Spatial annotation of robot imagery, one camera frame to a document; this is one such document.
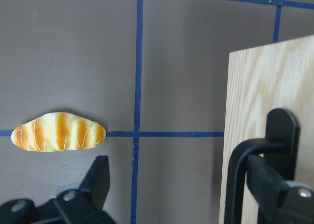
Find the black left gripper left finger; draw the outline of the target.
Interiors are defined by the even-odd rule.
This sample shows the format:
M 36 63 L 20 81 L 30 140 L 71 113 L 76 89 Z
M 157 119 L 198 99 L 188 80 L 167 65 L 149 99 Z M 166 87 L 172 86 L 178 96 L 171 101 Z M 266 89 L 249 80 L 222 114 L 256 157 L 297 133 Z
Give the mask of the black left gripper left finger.
M 97 156 L 76 189 L 60 192 L 35 206 L 30 199 L 13 199 L 0 206 L 2 224 L 114 224 L 103 210 L 110 188 L 109 161 Z

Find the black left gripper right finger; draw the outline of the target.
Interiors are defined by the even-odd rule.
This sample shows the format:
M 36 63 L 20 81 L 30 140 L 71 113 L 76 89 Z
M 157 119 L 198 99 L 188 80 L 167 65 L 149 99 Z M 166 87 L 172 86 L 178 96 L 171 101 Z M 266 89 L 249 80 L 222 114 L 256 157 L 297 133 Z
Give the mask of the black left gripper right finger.
M 314 190 L 285 180 L 264 158 L 248 157 L 247 187 L 258 204 L 259 224 L 312 224 Z

